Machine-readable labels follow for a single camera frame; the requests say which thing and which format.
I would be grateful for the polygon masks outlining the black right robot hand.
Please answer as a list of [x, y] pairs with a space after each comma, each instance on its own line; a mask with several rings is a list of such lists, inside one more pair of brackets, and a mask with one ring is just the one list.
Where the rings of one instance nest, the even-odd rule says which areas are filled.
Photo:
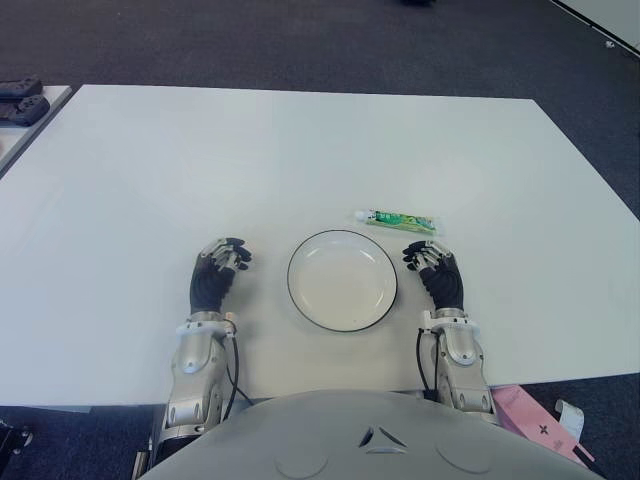
[[403, 250], [403, 261], [418, 274], [435, 309], [464, 310], [464, 286], [454, 253], [435, 241], [417, 241]]

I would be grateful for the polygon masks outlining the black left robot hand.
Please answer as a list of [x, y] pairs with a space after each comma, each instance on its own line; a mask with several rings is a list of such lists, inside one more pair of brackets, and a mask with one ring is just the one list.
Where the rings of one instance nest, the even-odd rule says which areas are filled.
[[238, 271], [248, 269], [252, 254], [239, 238], [220, 238], [196, 257], [190, 281], [190, 313], [220, 312]]

